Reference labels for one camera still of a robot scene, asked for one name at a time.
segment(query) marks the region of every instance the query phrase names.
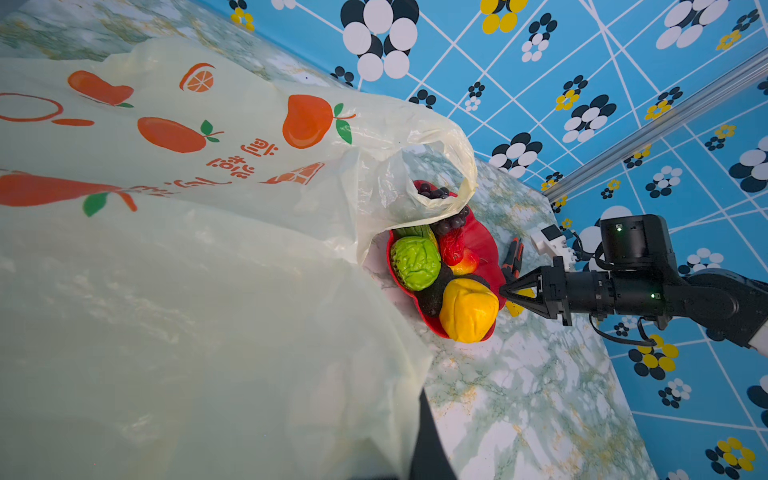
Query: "black and orange tool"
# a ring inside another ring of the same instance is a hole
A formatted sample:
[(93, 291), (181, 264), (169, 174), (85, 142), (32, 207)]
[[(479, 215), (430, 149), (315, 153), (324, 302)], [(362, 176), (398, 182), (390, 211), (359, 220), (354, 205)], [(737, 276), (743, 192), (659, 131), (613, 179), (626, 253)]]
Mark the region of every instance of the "black and orange tool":
[(523, 243), (519, 237), (515, 237), (509, 246), (509, 252), (502, 265), (502, 273), (507, 283), (520, 278), (520, 269), (523, 263)]

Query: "silver metal strip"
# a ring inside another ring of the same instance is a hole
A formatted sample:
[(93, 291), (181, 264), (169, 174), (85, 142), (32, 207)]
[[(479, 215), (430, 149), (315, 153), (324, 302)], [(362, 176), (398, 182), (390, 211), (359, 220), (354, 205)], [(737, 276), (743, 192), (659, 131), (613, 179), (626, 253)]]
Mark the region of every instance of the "silver metal strip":
[(676, 106), (579, 167), (545, 191), (544, 195), (554, 202), (564, 195), (573, 193), (579, 187), (610, 170), (618, 162), (641, 150), (643, 146), (652, 144), (683, 123), (693, 120), (743, 89), (752, 86), (767, 74), (768, 47), (688, 97), (680, 103), (679, 107)]

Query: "yellow bell pepper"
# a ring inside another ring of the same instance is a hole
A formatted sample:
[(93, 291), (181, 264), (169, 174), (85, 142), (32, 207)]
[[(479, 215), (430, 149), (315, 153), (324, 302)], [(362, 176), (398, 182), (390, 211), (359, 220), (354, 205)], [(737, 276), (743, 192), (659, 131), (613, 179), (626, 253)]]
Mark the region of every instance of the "yellow bell pepper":
[[(530, 288), (527, 288), (525, 290), (520, 290), (517, 292), (518, 295), (522, 296), (528, 296), (530, 298), (536, 298), (536, 294), (533, 293), (533, 290)], [(521, 313), (525, 310), (525, 308), (519, 306), (517, 303), (507, 302), (507, 308), (509, 309), (509, 312), (512, 314), (512, 316), (520, 316)]]
[(456, 342), (481, 341), (496, 321), (497, 314), (498, 297), (480, 282), (457, 278), (442, 294), (440, 323)]

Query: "dark purple grape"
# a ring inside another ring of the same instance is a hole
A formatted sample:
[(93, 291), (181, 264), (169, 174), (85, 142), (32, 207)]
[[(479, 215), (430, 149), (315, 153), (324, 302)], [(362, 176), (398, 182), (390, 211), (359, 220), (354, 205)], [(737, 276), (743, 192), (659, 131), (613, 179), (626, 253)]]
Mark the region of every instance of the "dark purple grape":
[(437, 233), (438, 237), (442, 237), (443, 235), (446, 235), (449, 231), (451, 231), (451, 226), (448, 225), (448, 223), (445, 220), (440, 220), (437, 223), (437, 228), (435, 228), (435, 233)]

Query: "marble countertop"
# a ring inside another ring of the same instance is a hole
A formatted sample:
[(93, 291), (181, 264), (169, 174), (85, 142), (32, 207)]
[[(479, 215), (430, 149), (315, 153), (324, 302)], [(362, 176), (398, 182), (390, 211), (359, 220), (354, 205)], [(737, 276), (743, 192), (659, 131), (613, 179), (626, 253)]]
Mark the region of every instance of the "marble countertop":
[[(103, 60), (172, 35), (267, 80), (344, 88), (186, 0), (31, 0), (0, 20), (0, 57)], [(412, 178), (458, 187), (458, 174), (428, 149), (406, 161)], [(554, 223), (538, 192), (482, 162), (478, 175), (470, 207), (496, 239), (501, 258), (512, 238)], [(385, 248), (386, 235), (380, 235), (364, 267), (435, 356), (425, 390), (459, 478), (658, 478), (605, 346), (584, 318), (563, 327), (527, 311), (512, 318), (504, 309), (487, 342), (438, 338), (389, 276)], [(545, 262), (526, 245), (524, 271)]]

